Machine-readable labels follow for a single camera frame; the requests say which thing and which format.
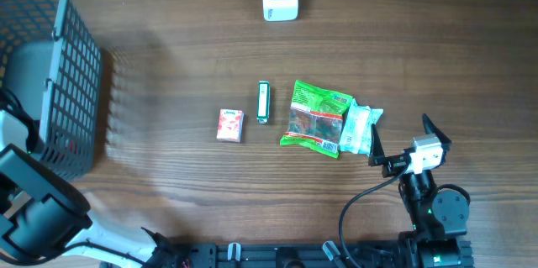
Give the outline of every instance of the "green plastic bag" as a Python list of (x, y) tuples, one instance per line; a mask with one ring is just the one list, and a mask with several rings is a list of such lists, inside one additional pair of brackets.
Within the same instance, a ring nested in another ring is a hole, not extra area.
[(352, 96), (314, 87), (297, 80), (289, 110), (287, 132), (280, 145), (302, 145), (338, 158), (342, 115)]

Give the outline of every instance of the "robotic arm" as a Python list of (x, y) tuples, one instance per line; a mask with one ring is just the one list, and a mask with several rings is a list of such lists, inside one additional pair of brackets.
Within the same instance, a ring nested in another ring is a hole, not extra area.
[[(359, 242), (349, 250), (343, 236), (341, 246), (331, 241), (244, 247), (172, 244), (160, 234), (99, 217), (71, 184), (17, 146), (8, 145), (0, 152), (0, 249), (9, 256), (0, 255), (0, 260), (39, 265), (61, 255), (84, 255), (134, 268), (473, 267), (470, 243), (457, 239), (467, 233), (470, 197), (460, 187), (437, 186), (430, 171), (445, 162), (451, 141), (426, 115), (423, 123), (427, 135), (413, 138), (410, 148), (389, 157), (372, 127), (369, 164), (382, 166), (382, 175), (392, 178), (357, 195), (345, 207), (400, 180), (398, 190), (414, 231), (401, 233), (394, 241)], [(31, 199), (14, 210), (12, 195), (21, 190)]]

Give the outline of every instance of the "basket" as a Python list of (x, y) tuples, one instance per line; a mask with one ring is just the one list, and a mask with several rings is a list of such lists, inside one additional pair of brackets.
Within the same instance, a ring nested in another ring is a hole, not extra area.
[(92, 168), (102, 72), (71, 0), (0, 0), (0, 87), (40, 120), (32, 156), (64, 179)]

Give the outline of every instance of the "light blue package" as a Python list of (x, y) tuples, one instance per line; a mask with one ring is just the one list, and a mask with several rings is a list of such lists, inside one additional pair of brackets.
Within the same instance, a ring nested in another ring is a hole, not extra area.
[(340, 136), (340, 150), (370, 155), (372, 124), (377, 123), (382, 114), (381, 108), (372, 109), (368, 106), (359, 106), (353, 99), (347, 112), (344, 130)]

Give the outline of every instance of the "wooden table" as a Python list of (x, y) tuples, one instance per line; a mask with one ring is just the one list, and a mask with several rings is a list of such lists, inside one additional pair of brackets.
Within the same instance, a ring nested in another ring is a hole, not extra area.
[[(435, 180), (472, 195), (477, 267), (538, 265), (536, 0), (300, 0), (286, 23), (265, 22), (261, 0), (73, 1), (107, 67), (96, 166), (75, 181), (95, 210), (197, 242), (337, 239), (345, 202), (383, 179), (364, 155), (279, 146), (300, 79), (384, 108), (388, 155), (428, 113), (454, 142)], [(241, 144), (216, 140), (221, 108), (248, 115)], [(396, 185), (345, 221), (349, 241), (410, 229)]]

